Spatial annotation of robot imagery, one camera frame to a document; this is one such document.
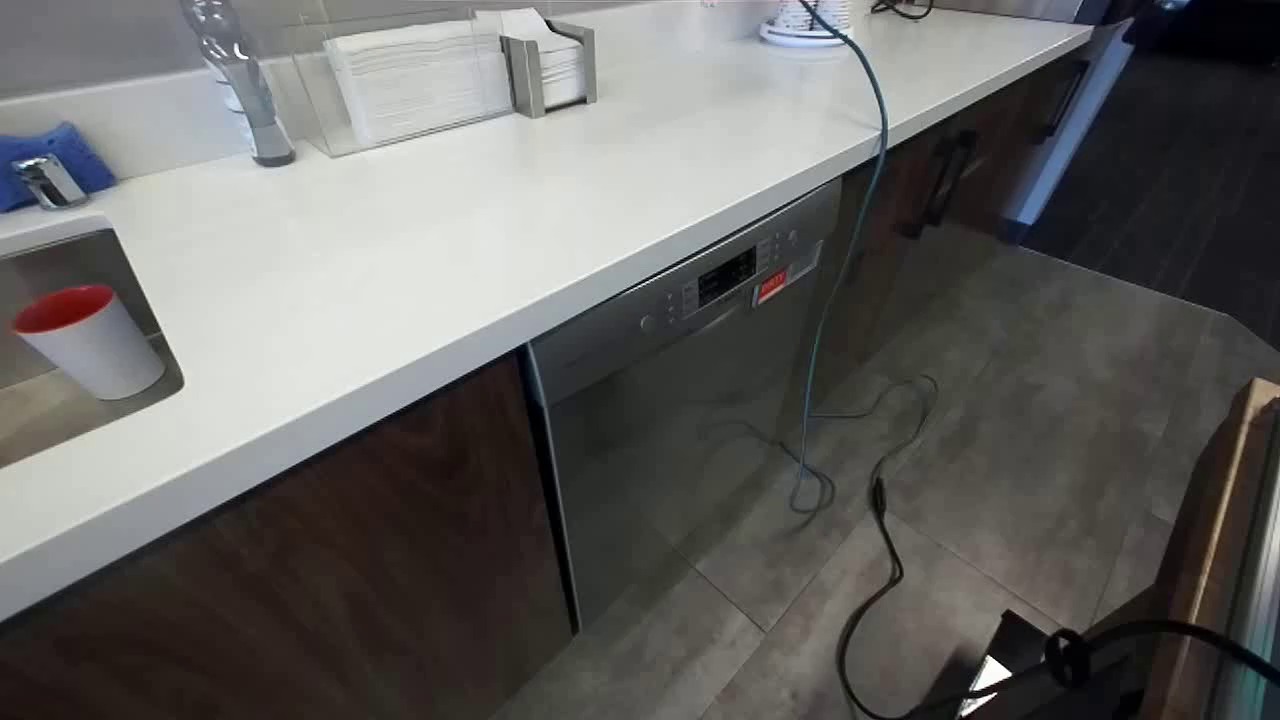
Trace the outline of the stainless steel dishwasher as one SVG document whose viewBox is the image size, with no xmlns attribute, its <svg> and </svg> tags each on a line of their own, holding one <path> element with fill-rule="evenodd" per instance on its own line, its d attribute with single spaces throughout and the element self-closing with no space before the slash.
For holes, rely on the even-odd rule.
<svg viewBox="0 0 1280 720">
<path fill-rule="evenodd" d="M 820 182 L 527 344 L 578 629 L 668 570 L 765 470 L 837 213 L 839 182 Z M 775 267 L 813 276 L 757 308 Z"/>
</svg>

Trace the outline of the red dirty magnet sign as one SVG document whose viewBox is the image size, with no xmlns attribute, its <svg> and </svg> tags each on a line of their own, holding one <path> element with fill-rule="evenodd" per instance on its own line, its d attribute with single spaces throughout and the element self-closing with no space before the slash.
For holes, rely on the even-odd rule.
<svg viewBox="0 0 1280 720">
<path fill-rule="evenodd" d="M 775 298 L 779 292 L 787 292 L 791 282 L 799 282 L 808 276 L 813 276 L 813 267 L 775 267 L 757 282 L 754 305 L 761 308 L 761 305 Z"/>
</svg>

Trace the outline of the dark wood left cabinet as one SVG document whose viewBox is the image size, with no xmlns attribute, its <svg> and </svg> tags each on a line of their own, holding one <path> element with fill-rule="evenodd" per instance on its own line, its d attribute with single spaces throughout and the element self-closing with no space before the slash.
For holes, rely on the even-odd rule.
<svg viewBox="0 0 1280 720">
<path fill-rule="evenodd" d="M 0 720 L 489 720 L 574 636 L 505 357 L 0 629 Z"/>
</svg>

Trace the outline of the metal napkin holder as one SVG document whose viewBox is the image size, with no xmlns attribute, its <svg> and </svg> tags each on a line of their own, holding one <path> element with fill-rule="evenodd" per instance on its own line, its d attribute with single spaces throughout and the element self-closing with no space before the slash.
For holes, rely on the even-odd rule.
<svg viewBox="0 0 1280 720">
<path fill-rule="evenodd" d="M 551 18 L 544 34 L 505 34 L 512 109 L 550 115 L 595 101 L 595 33 Z"/>
</svg>

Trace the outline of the white round countertop object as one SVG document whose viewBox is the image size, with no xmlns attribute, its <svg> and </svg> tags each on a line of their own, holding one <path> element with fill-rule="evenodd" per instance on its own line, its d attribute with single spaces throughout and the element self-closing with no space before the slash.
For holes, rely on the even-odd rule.
<svg viewBox="0 0 1280 720">
<path fill-rule="evenodd" d="M 761 40 L 771 48 L 839 48 L 848 18 L 839 0 L 783 0 L 775 16 L 761 25 Z"/>
</svg>

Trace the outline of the chrome tall faucet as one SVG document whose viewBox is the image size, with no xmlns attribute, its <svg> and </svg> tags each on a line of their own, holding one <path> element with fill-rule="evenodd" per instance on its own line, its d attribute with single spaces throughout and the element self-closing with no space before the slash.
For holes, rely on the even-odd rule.
<svg viewBox="0 0 1280 720">
<path fill-rule="evenodd" d="M 297 160 L 297 146 L 279 122 L 277 96 L 270 75 L 250 48 L 250 33 L 239 26 L 232 0 L 181 0 L 183 18 L 195 34 L 203 63 L 227 88 L 232 113 L 243 118 L 254 141 L 254 160 L 259 169 L 285 169 Z"/>
</svg>

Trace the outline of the white cup red interior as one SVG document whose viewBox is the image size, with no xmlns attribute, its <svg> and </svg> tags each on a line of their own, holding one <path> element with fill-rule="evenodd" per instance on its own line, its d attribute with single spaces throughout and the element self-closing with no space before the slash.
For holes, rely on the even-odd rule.
<svg viewBox="0 0 1280 720">
<path fill-rule="evenodd" d="M 96 399 L 130 399 L 165 374 L 159 351 L 110 282 L 28 298 L 11 333 Z"/>
</svg>

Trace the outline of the black device on floor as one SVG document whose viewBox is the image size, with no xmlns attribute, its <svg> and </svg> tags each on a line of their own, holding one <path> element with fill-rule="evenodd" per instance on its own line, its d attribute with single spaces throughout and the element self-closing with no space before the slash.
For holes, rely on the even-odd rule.
<svg viewBox="0 0 1280 720">
<path fill-rule="evenodd" d="M 1129 684 L 1129 663 L 1155 639 L 1189 639 L 1267 689 L 1280 684 L 1273 660 L 1225 631 L 1189 620 L 1122 620 L 1102 631 L 1025 631 L 996 653 L 999 676 L 927 696 L 901 720 L 1138 720 L 1143 689 Z"/>
</svg>

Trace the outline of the blue cloth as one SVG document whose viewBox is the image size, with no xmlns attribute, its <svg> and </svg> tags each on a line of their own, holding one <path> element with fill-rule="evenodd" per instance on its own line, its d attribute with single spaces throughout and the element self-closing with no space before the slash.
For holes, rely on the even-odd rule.
<svg viewBox="0 0 1280 720">
<path fill-rule="evenodd" d="M 76 122 L 36 136 L 0 136 L 0 213 L 28 202 L 72 209 L 115 182 L 115 172 Z"/>
</svg>

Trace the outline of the stainless steel sink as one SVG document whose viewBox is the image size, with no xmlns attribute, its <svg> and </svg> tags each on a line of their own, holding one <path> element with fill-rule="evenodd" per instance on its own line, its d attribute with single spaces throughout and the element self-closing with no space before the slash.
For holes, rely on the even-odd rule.
<svg viewBox="0 0 1280 720">
<path fill-rule="evenodd" d="M 130 399 L 96 399 L 11 333 L 25 305 L 72 282 L 110 282 L 124 298 L 165 363 L 154 387 Z M 42 248 L 10 248 L 0 256 L 0 467 L 124 418 L 181 387 L 183 371 L 113 229 L 72 231 Z"/>
</svg>

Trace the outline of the wooden furniture edge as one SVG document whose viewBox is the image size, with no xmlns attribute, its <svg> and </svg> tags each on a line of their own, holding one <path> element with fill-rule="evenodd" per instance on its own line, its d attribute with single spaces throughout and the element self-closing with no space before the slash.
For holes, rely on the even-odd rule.
<svg viewBox="0 0 1280 720">
<path fill-rule="evenodd" d="M 1230 631 L 1263 503 L 1263 460 L 1280 411 L 1278 380 L 1249 380 L 1206 445 L 1155 570 L 1155 612 Z M 1207 720 L 1225 656 L 1207 639 L 1162 636 L 1140 720 Z"/>
</svg>

